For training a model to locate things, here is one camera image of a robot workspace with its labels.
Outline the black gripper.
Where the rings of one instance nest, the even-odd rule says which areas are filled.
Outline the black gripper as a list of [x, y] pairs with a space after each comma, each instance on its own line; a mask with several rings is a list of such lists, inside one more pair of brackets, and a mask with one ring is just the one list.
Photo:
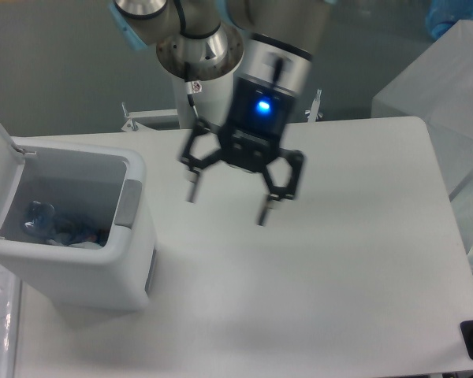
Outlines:
[[[304, 154], [281, 148], [281, 137], [295, 102], [295, 97], [284, 91], [239, 78], [223, 126], [197, 117], [181, 149], [178, 161], [186, 166], [192, 184], [187, 201], [195, 202], [203, 171], [220, 160], [249, 172], [263, 172], [267, 193], [257, 225], [264, 226], [269, 212], [280, 202], [295, 200]], [[214, 135], [220, 146], [196, 157], [192, 153], [196, 141], [206, 135]]]

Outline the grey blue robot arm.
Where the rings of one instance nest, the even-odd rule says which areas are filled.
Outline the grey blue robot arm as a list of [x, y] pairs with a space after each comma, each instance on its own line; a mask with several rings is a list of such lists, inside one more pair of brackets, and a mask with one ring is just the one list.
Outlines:
[[198, 183], [212, 165], [262, 175], [267, 195], [293, 200], [304, 162], [281, 145], [334, 2], [112, 1], [110, 13], [137, 50], [154, 46], [179, 78], [193, 119], [179, 160]]

